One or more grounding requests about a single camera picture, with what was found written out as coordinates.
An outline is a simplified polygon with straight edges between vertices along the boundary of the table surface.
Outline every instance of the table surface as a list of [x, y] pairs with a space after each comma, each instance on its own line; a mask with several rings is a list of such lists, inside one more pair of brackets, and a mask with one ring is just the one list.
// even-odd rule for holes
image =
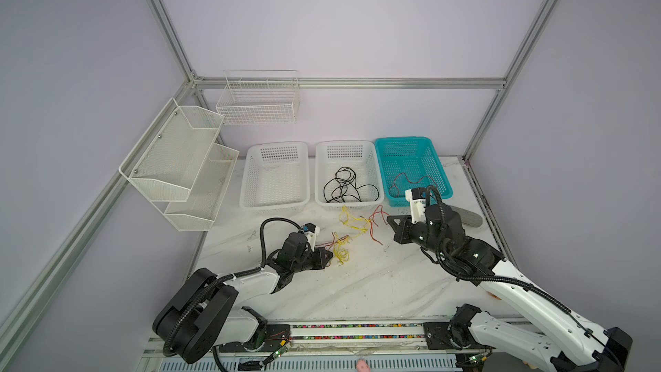
[[[447, 204], [474, 211], [483, 216], [468, 179], [457, 157], [440, 157], [454, 195]], [[231, 273], [259, 265], [261, 250], [259, 227], [266, 218], [239, 207], [239, 192], [244, 160], [237, 161], [216, 225], [204, 242], [197, 268], [215, 273]], [[451, 317], [458, 306], [474, 304], [494, 316], [515, 315], [505, 302], [466, 281], [457, 282], [439, 266], [432, 264], [415, 244], [397, 244], [392, 228], [378, 217], [373, 241], [369, 233], [344, 226], [339, 211], [327, 211], [314, 200], [315, 160], [310, 158], [311, 200], [304, 210], [288, 215], [299, 224], [314, 223], [321, 228], [317, 242], [322, 244], [338, 236], [350, 235], [349, 260], [339, 264], [333, 259], [324, 270], [303, 271], [293, 276], [283, 290], [257, 296], [245, 302], [269, 320], [351, 320], [351, 319], [425, 319]], [[392, 208], [384, 201], [384, 211], [391, 215], [409, 214], [408, 207]], [[368, 217], [374, 210], [354, 213]], [[282, 246], [293, 227], [273, 222], [265, 228], [267, 253]], [[466, 235], [498, 247], [486, 221], [479, 228], [466, 227]]]

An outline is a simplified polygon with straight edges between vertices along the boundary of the blue basket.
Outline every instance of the blue basket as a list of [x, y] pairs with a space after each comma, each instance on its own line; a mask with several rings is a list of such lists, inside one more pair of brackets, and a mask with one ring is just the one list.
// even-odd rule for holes
[[385, 195], [391, 207], [408, 207], [408, 189], [435, 185], [441, 198], [452, 197], [448, 176], [438, 160], [434, 145], [423, 136], [396, 136], [375, 141]]

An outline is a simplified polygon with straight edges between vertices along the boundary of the marble table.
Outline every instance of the marble table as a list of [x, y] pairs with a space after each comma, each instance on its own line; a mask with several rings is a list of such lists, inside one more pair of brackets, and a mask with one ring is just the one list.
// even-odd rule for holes
[[[483, 215], [457, 157], [441, 157], [452, 198], [445, 202]], [[314, 159], [310, 159], [310, 179], [314, 178]], [[259, 226], [265, 217], [239, 207], [239, 192], [244, 161], [238, 161], [216, 225], [209, 231], [198, 259], [197, 268], [216, 273], [231, 273], [255, 267], [261, 259]], [[360, 214], [366, 217], [373, 210]], [[384, 201], [389, 214], [408, 214], [408, 208], [393, 209]], [[357, 236], [359, 232], [338, 220], [339, 212], [326, 211], [314, 200], [314, 192], [305, 209], [288, 218], [299, 224], [321, 227], [319, 243], [337, 235]], [[425, 319], [451, 317], [457, 306], [474, 304], [498, 317], [519, 317], [505, 302], [499, 301], [472, 283], [457, 282], [439, 266], [432, 264], [414, 244], [401, 245], [392, 240], [393, 232], [380, 218], [376, 219], [374, 242], [369, 233], [355, 237], [345, 247], [349, 261], [330, 267], [304, 271], [293, 277], [290, 285], [269, 296], [250, 299], [252, 307], [269, 320], [352, 320], [352, 319]], [[497, 247], [486, 221], [479, 228], [465, 227], [466, 234]], [[265, 229], [266, 250], [282, 246], [292, 231], [287, 223], [269, 223]]]

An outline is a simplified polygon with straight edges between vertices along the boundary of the white marble tabletop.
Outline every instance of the white marble tabletop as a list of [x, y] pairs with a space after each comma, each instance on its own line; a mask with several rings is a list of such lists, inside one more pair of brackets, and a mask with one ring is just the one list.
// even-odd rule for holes
[[[441, 157], [454, 191], [447, 204], [483, 215], [464, 174], [459, 159]], [[314, 191], [314, 159], [310, 159], [311, 190]], [[265, 219], [239, 207], [239, 192], [244, 161], [238, 161], [227, 189], [216, 225], [209, 231], [197, 268], [216, 273], [231, 273], [259, 265], [261, 260], [259, 226]], [[288, 215], [299, 224], [321, 227], [319, 243], [331, 241], [331, 232], [355, 237], [345, 247], [349, 260], [339, 264], [333, 259], [324, 270], [304, 271], [293, 276], [283, 290], [269, 296], [250, 299], [252, 307], [269, 320], [350, 320], [350, 319], [421, 319], [451, 317], [457, 306], [474, 304], [492, 315], [516, 315], [505, 302], [495, 299], [472, 283], [457, 282], [439, 266], [432, 264], [415, 244], [397, 244], [393, 232], [380, 218], [374, 228], [374, 242], [369, 233], [344, 226], [339, 212], [326, 211], [314, 200], [314, 192], [305, 209]], [[384, 201], [384, 211], [391, 215], [408, 214], [408, 208], [393, 209]], [[373, 210], [359, 214], [368, 217]], [[497, 247], [489, 226], [466, 227], [466, 234]], [[287, 223], [269, 223], [265, 229], [267, 253], [282, 246], [293, 227]]]

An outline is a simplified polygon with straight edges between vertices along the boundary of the robotic arm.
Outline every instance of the robotic arm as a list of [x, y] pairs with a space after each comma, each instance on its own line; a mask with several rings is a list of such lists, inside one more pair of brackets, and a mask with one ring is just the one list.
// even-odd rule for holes
[[[430, 204], [431, 194], [437, 204]], [[419, 245], [457, 280], [470, 281], [508, 302], [543, 332], [535, 334], [499, 322], [465, 304], [447, 327], [433, 332], [434, 338], [459, 350], [476, 343], [499, 348], [549, 372], [624, 369], [632, 343], [628, 334], [619, 328], [604, 329], [569, 309], [491, 245], [466, 236], [461, 218], [442, 202], [436, 187], [408, 190], [406, 196], [411, 214], [387, 219], [395, 231], [395, 242]], [[427, 250], [436, 255], [436, 261]]]
[[[298, 231], [267, 257], [264, 226], [271, 221], [291, 223]], [[194, 363], [211, 347], [223, 343], [241, 342], [247, 348], [259, 349], [266, 337], [267, 321], [243, 302], [276, 293], [292, 281], [294, 273], [324, 269], [333, 253], [315, 247], [319, 231], [312, 223], [300, 227], [281, 217], [266, 219], [260, 227], [259, 267], [221, 277], [206, 268], [195, 271], [154, 320], [152, 330], [165, 341], [163, 353], [178, 354], [187, 363]]]

